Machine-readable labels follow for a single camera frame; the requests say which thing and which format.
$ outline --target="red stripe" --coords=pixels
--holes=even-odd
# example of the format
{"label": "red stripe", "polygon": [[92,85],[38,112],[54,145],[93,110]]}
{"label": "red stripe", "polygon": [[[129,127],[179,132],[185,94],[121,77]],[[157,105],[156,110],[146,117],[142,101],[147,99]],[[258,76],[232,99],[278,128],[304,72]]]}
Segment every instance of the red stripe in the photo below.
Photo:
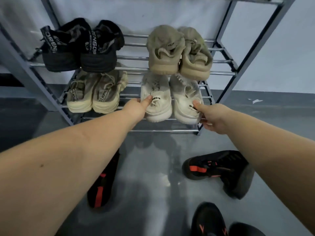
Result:
{"label": "red stripe", "polygon": [[198,166],[189,166],[190,171],[198,171],[201,173],[206,173],[207,172],[207,168],[202,168],[202,167],[198,167]]}
{"label": "red stripe", "polygon": [[97,187],[97,194],[96,194],[96,198],[95,198],[94,208],[98,208],[98,207],[101,206],[101,204],[102,204],[102,196],[103,196],[103,187],[99,186],[99,187]]}

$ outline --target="black sneaker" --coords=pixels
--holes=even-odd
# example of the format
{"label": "black sneaker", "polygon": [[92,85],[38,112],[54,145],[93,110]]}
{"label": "black sneaker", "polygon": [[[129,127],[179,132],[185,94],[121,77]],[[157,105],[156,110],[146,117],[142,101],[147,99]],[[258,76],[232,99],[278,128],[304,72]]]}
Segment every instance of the black sneaker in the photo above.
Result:
{"label": "black sneaker", "polygon": [[46,68],[51,72],[71,71],[80,68],[80,49],[83,33],[90,26],[84,18],[76,18],[51,30],[50,26],[41,28],[45,43],[41,47]]}
{"label": "black sneaker", "polygon": [[112,193],[119,156],[118,149],[106,168],[89,189],[87,196],[91,208],[99,208],[108,202]]}
{"label": "black sneaker", "polygon": [[106,73],[116,67],[116,51],[125,44],[120,28],[113,22],[101,20],[85,35],[85,50],[81,53],[82,69],[86,72]]}
{"label": "black sneaker", "polygon": [[230,236],[265,236],[262,231],[254,226],[244,223],[233,223],[229,229]]}
{"label": "black sneaker", "polygon": [[203,202],[196,209],[191,222],[190,236],[226,236],[225,222],[218,207]]}
{"label": "black sneaker", "polygon": [[242,199],[248,192],[254,169],[239,151],[220,151],[187,159],[182,166],[183,174],[191,180],[220,177],[225,192]]}

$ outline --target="shoe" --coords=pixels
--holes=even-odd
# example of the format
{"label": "shoe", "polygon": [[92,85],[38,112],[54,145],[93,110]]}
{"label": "shoe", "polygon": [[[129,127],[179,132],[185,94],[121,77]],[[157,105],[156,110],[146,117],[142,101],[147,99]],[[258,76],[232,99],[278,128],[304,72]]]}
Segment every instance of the shoe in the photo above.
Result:
{"label": "shoe", "polygon": [[229,235],[230,236],[239,236],[239,235],[242,235],[242,236],[251,236],[251,235],[265,236],[265,234],[262,233],[262,231],[255,228],[254,226],[244,224],[244,223],[239,223],[239,222],[233,223],[230,226]]}
{"label": "shoe", "polygon": [[224,191],[232,198],[242,199],[248,192],[254,169],[239,151],[220,151],[187,159],[183,174],[191,180],[220,177]]}
{"label": "shoe", "polygon": [[128,84],[126,71],[112,70],[101,74],[93,95],[93,109],[97,113],[108,114],[115,111],[119,104],[119,93]]}
{"label": "shoe", "polygon": [[113,22],[101,20],[85,38],[81,53],[82,69],[86,72],[107,73],[116,67],[116,50],[124,45],[124,36]]}
{"label": "shoe", "polygon": [[152,95],[151,104],[146,110],[145,117],[149,122],[161,122],[172,115],[172,99],[166,75],[156,75],[148,72],[141,84],[141,101]]}
{"label": "shoe", "polygon": [[112,193],[117,165],[119,161],[119,149],[108,163],[91,188],[88,190],[87,197],[91,208],[99,208],[104,206]]}
{"label": "shoe", "polygon": [[89,24],[84,18],[76,18],[51,30],[49,26],[41,28],[45,43],[41,47],[46,68],[51,72],[71,71],[80,68],[80,50],[83,33],[88,33]]}
{"label": "shoe", "polygon": [[174,117],[184,124],[199,123],[202,113],[192,104],[193,100],[198,100],[203,104],[197,81],[175,74],[169,79],[169,85],[174,96]]}
{"label": "shoe", "polygon": [[179,73],[192,80],[207,80],[210,76],[213,57],[201,35],[192,27],[181,27],[186,48],[182,53]]}
{"label": "shoe", "polygon": [[178,63],[185,48],[183,34],[171,26],[160,25],[148,37],[149,69],[158,75],[178,72]]}
{"label": "shoe", "polygon": [[192,218],[190,235],[227,235],[223,216],[214,203],[203,202],[198,206]]}
{"label": "shoe", "polygon": [[92,109],[92,97],[100,74],[78,73],[67,94],[67,106],[72,113],[85,113]]}

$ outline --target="metal shoe rack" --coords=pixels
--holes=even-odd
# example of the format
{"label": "metal shoe rack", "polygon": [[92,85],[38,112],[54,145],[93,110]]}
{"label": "metal shoe rack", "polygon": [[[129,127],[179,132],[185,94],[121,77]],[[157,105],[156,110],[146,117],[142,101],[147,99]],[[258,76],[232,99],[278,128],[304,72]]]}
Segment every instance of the metal shoe rack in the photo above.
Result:
{"label": "metal shoe rack", "polygon": [[[211,90],[206,81],[199,82],[199,87],[203,95],[203,100],[205,104],[211,105],[214,103],[223,103],[232,89],[241,78],[243,73],[246,71],[247,67],[254,60],[260,49],[266,43],[267,39],[270,37],[274,29],[277,27],[278,23],[281,21],[287,10],[293,4],[295,0],[228,0],[229,5],[224,15],[222,24],[219,28],[219,31],[215,39],[205,40],[209,46],[209,50],[212,55],[216,51],[220,51],[225,58],[224,60],[214,60],[213,63],[228,64],[231,68],[230,72],[222,71],[211,71],[211,75],[230,75],[231,79],[225,89],[222,91],[219,98],[215,101],[212,97]],[[247,55],[238,66],[233,60],[232,56],[226,50],[224,45],[221,42],[221,38],[226,29],[226,26],[230,20],[234,7],[238,1],[248,1],[256,2],[262,4],[274,4],[277,6],[274,13],[271,15],[269,21],[259,34],[258,38],[248,51]],[[41,0],[44,5],[48,16],[53,23],[55,29],[60,27],[60,23],[53,11],[53,8],[49,0]],[[58,111],[62,117],[69,123],[69,125],[74,125],[83,121],[94,119],[101,114],[97,114],[93,111],[84,114],[73,114],[70,113],[67,109],[65,102],[67,91],[70,87],[71,82],[76,78],[79,69],[76,70],[70,79],[69,83],[61,91],[56,91],[53,85],[46,84],[45,81],[41,78],[34,67],[45,67],[45,64],[39,63],[40,61],[40,51],[35,51],[32,58],[27,59],[19,47],[14,43],[10,35],[6,32],[3,26],[0,24],[0,62],[13,74],[25,87],[26,89],[34,94],[37,100],[47,108],[48,111]],[[135,34],[125,34],[125,37],[132,38],[147,38],[147,35],[135,35]],[[125,46],[131,47],[146,47],[145,44],[139,43],[125,43]],[[119,60],[139,60],[139,61],[148,61],[148,57],[137,57],[137,56],[117,56]],[[116,67],[117,70],[125,70],[128,73],[128,76],[132,75],[144,75],[147,72],[148,68],[134,68],[134,67]],[[140,82],[129,81],[126,89],[120,94],[120,104],[117,110],[123,108],[123,105],[126,101],[131,98],[140,97]],[[177,132],[177,133],[195,133],[201,134],[203,126],[201,124],[195,126],[188,126],[180,124],[174,118],[168,119],[169,121],[163,121],[161,123],[148,123],[145,119],[142,121],[146,129],[134,129],[132,131],[137,132]]]}

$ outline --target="forearm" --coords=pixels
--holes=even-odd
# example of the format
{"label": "forearm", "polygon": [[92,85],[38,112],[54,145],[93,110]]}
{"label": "forearm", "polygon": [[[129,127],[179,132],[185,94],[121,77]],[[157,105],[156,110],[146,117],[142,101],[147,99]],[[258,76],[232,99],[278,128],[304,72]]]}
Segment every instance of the forearm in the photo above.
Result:
{"label": "forearm", "polygon": [[238,150],[282,202],[315,233],[315,142],[235,111],[226,124],[227,135]]}
{"label": "forearm", "polygon": [[133,125],[121,110],[0,154],[0,234],[54,235]]}

